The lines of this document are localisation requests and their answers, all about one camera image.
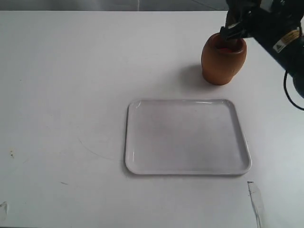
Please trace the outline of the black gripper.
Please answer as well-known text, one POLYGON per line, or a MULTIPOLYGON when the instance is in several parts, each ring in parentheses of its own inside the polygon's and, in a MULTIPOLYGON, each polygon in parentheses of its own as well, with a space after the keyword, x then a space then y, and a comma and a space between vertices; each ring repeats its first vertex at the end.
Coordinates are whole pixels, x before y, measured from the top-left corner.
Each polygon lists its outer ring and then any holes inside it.
POLYGON ((248 27, 249 14, 259 8, 260 0, 227 0, 228 12, 225 26, 221 27, 220 35, 225 41, 250 38, 248 27))

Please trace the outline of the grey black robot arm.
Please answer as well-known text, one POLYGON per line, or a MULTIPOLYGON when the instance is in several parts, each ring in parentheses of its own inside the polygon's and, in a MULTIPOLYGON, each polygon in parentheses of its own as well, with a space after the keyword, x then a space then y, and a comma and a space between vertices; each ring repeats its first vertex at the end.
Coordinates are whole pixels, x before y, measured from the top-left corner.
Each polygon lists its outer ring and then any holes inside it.
POLYGON ((292 77, 300 96, 304 95, 304 16, 302 0, 228 0, 226 41, 254 38, 292 77))

